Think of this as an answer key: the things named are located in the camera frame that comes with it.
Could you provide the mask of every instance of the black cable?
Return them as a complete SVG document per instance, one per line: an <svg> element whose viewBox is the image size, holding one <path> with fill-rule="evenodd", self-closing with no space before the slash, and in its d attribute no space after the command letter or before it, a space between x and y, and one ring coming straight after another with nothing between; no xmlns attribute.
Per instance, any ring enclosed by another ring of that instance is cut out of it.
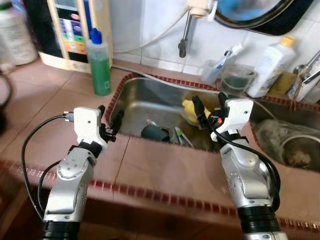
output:
<svg viewBox="0 0 320 240"><path fill-rule="evenodd" d="M41 211L39 204L36 202L34 196L32 195L32 189L31 189L31 185L28 179L28 174L27 174L27 168L26 168L26 148L27 148L27 144L29 142L29 140L31 139L31 137L40 129L42 128L44 125L46 125L47 123L56 120L56 119L60 119L60 118L65 118L65 114L61 114L61 115L57 115L57 116L53 116L47 120L45 120L44 122L42 122L41 124L39 124L34 130L32 130L32 132L28 135L28 137L25 139L23 145L22 145L22 150L21 150L21 163L22 163L22 171L23 171L23 179L24 179L24 184L26 187L26 191L28 193L28 196L30 198L30 201L36 211L36 213L39 215L39 217L41 218L41 220L43 220L43 215L44 213Z"/></svg>
<svg viewBox="0 0 320 240"><path fill-rule="evenodd" d="M8 89L8 93L7 93L7 96L4 100L3 103L1 103L0 105L0 110L4 110L6 108L6 106L8 105L12 95L13 95L13 86L11 84L11 81L10 79L8 78L7 75L5 75L4 73L2 73L2 71L0 70L0 77L4 80L4 82L6 83L7 85L7 89Z"/></svg>
<svg viewBox="0 0 320 240"><path fill-rule="evenodd" d="M233 145L237 148L243 149L243 150L247 150L253 154L256 154L260 160L265 164L266 168L269 171L270 177L271 177L271 183L275 186L276 190L274 191L274 196L273 196L273 203L272 203L272 208L274 211L277 211L279 206L280 206L280 196L279 196L279 191L280 191L280 186L281 186L281 179L280 179L280 175L278 173L278 170L276 168L276 166L274 165L274 163L267 158L266 156L264 156L262 153L260 153L259 151L248 147L248 146L244 146L242 144L238 144L236 142L230 141L227 138L225 138L223 135L221 135L213 126L211 119L208 120L208 124L210 129L212 130L212 132L215 133L215 135L222 139L223 141L225 141L226 143Z"/></svg>
<svg viewBox="0 0 320 240"><path fill-rule="evenodd" d="M61 161L56 161L55 163L51 164L50 166L48 166L42 173L40 180L39 180L39 184L38 184L38 190L37 190L37 198L38 198L38 203L39 203L39 207L41 209L41 211L44 213L46 208L44 207L44 205L41 202L41 195L42 195L42 184L45 180L45 176L47 175L47 173L55 166L57 166Z"/></svg>

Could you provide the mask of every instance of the white container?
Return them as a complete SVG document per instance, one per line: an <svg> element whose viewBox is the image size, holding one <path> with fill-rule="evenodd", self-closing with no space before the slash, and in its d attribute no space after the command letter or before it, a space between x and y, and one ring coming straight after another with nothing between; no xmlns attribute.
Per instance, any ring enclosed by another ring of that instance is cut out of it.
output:
<svg viewBox="0 0 320 240"><path fill-rule="evenodd" d="M0 0L0 38L13 64L28 64L37 59L24 17L14 10L10 0Z"/></svg>
<svg viewBox="0 0 320 240"><path fill-rule="evenodd" d="M254 71L257 78L246 93L252 98L260 98L267 94L272 85L296 56L292 46L295 38L285 36L280 43L271 44L258 61Z"/></svg>

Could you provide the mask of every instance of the blue bottle cap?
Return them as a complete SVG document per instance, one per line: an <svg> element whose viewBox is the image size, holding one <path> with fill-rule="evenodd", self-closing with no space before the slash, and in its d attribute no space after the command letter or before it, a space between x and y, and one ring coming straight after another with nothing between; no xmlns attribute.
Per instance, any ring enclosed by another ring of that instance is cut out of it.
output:
<svg viewBox="0 0 320 240"><path fill-rule="evenodd" d="M90 32L90 38L94 44L102 44L102 34L98 29L93 28Z"/></svg>

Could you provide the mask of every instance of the green dish soap bottle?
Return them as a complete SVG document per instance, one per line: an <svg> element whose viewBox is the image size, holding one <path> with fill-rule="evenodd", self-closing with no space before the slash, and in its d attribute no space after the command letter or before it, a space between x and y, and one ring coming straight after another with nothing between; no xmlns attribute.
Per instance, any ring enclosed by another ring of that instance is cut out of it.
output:
<svg viewBox="0 0 320 240"><path fill-rule="evenodd" d="M86 50L91 68L94 93L97 96L107 96L111 93L108 45L102 42L102 34L96 28L93 28L90 32L90 38L91 40L86 43Z"/></svg>

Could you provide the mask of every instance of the white tile wall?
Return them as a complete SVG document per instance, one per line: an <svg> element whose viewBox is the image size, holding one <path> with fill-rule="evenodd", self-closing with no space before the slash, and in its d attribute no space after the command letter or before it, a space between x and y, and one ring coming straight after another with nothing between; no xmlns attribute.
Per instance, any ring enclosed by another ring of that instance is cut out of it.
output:
<svg viewBox="0 0 320 240"><path fill-rule="evenodd" d="M163 60L149 58L145 56L142 56L141 64L148 65L151 67L166 69L166 70L177 71L177 72L182 72L184 68L183 64L179 64L171 61L163 61Z"/></svg>
<svg viewBox="0 0 320 240"><path fill-rule="evenodd" d="M187 0L110 0L114 50L135 47L154 38L179 16L186 3ZM142 49L116 53L114 58L196 75L206 60L218 61L236 43L247 46L237 63L254 66L265 48L281 39L197 19L193 22L192 38L188 40L187 57L180 58L178 44L185 23L186 16L161 39ZM291 71L296 65L307 63L320 50L320 0L314 0L288 34L297 38L298 55L288 68Z"/></svg>

